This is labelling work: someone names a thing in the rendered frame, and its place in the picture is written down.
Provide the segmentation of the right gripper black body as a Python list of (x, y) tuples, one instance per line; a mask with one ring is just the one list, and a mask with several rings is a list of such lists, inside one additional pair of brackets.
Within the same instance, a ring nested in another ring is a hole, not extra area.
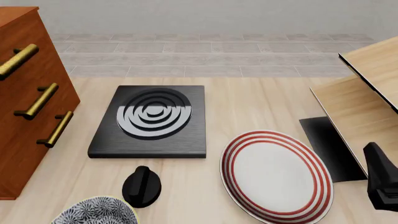
[(398, 187), (368, 187), (368, 197), (376, 210), (398, 212)]

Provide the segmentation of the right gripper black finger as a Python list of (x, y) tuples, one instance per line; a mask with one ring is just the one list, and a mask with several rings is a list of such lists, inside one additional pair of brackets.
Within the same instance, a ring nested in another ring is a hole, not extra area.
[(398, 167), (375, 143), (368, 143), (364, 149), (368, 168), (368, 183), (372, 187), (398, 187)]

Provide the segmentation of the wooden cabinet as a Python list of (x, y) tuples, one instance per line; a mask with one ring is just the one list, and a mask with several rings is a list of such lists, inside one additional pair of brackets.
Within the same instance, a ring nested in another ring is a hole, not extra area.
[[(14, 49), (38, 46), (39, 51), (5, 80), (0, 81), (0, 200), (14, 200), (49, 148), (47, 139), (59, 123), (55, 115), (76, 109), (80, 99), (38, 13), (38, 7), (0, 7), (0, 65)], [(28, 121), (14, 116), (27, 110), (42, 94), (37, 87), (59, 88), (38, 115)]]

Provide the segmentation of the pale wooden rack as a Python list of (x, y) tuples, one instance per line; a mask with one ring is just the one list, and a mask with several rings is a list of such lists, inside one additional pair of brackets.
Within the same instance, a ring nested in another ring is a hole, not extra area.
[(365, 180), (370, 142), (398, 166), (398, 36), (338, 57), (351, 75), (310, 87), (325, 116), (300, 123), (333, 182)]

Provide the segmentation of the white plate with red rings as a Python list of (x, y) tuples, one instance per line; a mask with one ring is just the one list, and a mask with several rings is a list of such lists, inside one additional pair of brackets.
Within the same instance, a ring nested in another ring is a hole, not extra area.
[(221, 154), (220, 175), (233, 201), (266, 224), (316, 224), (333, 203), (324, 162), (302, 141), (277, 131), (232, 139)]

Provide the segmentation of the flat black stove plate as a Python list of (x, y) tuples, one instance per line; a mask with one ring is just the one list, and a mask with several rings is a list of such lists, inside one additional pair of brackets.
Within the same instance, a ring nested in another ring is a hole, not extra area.
[(205, 158), (205, 87), (120, 85), (89, 158)]

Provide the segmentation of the round black stove knob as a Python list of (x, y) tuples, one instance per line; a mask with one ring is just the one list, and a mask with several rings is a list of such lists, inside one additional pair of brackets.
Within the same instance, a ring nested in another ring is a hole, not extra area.
[(133, 208), (146, 208), (159, 198), (161, 190), (159, 176), (147, 166), (138, 166), (124, 181), (122, 195)]

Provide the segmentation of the blue white patterned bowl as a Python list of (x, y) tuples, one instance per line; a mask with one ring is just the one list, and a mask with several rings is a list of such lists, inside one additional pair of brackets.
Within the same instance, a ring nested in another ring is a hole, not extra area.
[(136, 211), (116, 197), (85, 199), (59, 214), (51, 224), (140, 224)]

